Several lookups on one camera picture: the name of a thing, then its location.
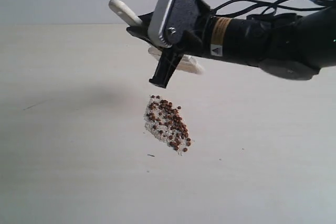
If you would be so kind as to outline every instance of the screw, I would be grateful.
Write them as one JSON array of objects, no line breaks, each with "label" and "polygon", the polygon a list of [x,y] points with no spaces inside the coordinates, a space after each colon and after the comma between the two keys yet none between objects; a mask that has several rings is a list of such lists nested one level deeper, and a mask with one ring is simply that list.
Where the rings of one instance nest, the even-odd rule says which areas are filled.
[{"label": "screw", "polygon": [[169,31],[170,35],[173,35],[174,33],[176,33],[175,27],[169,27],[168,31]]}]

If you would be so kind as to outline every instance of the warning triangle symbol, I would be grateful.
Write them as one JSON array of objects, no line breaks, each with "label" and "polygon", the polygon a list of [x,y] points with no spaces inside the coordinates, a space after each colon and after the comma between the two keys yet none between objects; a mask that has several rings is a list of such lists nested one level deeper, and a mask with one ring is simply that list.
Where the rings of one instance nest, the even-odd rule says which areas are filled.
[{"label": "warning triangle symbol", "polygon": [[212,52],[219,55],[219,47],[216,47],[216,48],[212,49]]}]

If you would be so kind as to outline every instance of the robotic arm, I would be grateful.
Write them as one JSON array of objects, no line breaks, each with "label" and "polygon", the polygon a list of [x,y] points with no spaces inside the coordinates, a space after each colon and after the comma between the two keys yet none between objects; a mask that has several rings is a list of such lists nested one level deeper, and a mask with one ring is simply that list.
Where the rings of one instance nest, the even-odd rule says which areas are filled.
[{"label": "robotic arm", "polygon": [[[228,4],[254,4],[240,12],[216,15]],[[158,0],[153,12],[139,16],[141,26],[127,31],[162,51],[150,83],[166,88],[182,56],[257,67],[289,80],[310,80],[336,66],[336,0],[310,0],[321,7],[299,9],[256,0],[232,0],[211,9],[203,0]],[[235,18],[253,9],[261,14]],[[265,14],[272,8],[274,11]],[[277,8],[315,11],[308,16],[276,15]]]}]

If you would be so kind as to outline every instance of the pile of seeds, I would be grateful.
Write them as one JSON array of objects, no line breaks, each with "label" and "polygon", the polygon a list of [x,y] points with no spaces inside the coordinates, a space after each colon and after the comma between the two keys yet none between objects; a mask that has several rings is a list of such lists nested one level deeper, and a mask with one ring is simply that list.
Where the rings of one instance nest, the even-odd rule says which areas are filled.
[{"label": "pile of seeds", "polygon": [[173,108],[171,102],[159,95],[152,95],[145,113],[145,127],[158,140],[182,154],[188,151],[192,141],[180,116],[180,109],[180,106]]}]

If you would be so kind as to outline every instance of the white plastic handle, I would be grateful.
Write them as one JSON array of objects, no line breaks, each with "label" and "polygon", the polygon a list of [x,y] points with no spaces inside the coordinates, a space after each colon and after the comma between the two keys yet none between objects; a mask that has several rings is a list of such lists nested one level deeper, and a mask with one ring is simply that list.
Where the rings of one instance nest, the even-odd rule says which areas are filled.
[{"label": "white plastic handle", "polygon": [[120,0],[110,0],[110,9],[129,26],[142,26],[142,20]]}]

